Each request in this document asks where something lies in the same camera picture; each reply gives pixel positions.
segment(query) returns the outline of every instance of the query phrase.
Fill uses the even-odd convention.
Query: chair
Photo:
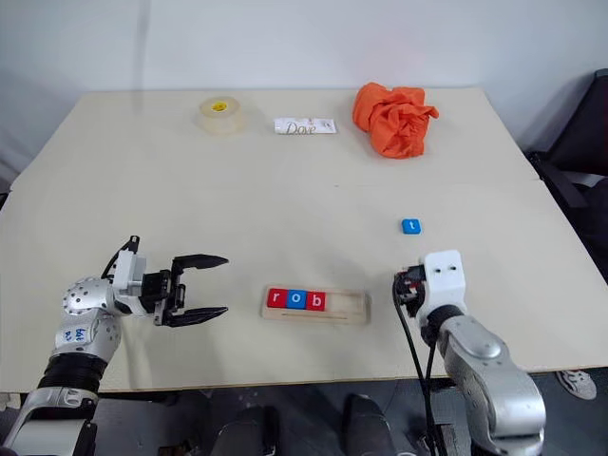
[[[608,282],[608,69],[551,149],[526,155]]]

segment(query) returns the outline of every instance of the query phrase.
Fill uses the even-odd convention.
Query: masking tape
[[[213,135],[228,135],[243,129],[240,103],[232,97],[214,97],[200,105],[199,126]]]

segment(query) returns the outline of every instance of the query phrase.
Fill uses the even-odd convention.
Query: beige tabletop
[[[187,307],[230,311],[181,329],[123,318],[103,390],[414,376],[391,277],[444,249],[461,251],[467,305],[516,363],[608,365],[608,288],[481,90],[428,90],[440,118],[427,153],[405,161],[377,156],[352,124],[354,91],[225,94],[248,125],[220,138],[194,122],[212,92],[86,95],[13,185],[0,212],[0,390],[35,387],[65,288],[130,235],[148,271],[228,257],[184,283]],[[278,136],[279,116],[332,117],[338,134]],[[403,235],[403,218],[422,235]],[[264,320],[273,283],[365,290],[370,323]]]

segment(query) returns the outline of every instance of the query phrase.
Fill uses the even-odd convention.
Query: orange cloth
[[[422,88],[388,90],[377,83],[365,84],[357,93],[352,121],[371,133],[371,145],[385,157],[407,159],[425,152],[428,116],[439,117],[433,106],[424,106]]]

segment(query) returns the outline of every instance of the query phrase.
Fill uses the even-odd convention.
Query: yellow label
[[[228,104],[226,104],[225,102],[216,102],[213,103],[213,105],[211,106],[211,108],[216,112],[225,111],[227,107]]]

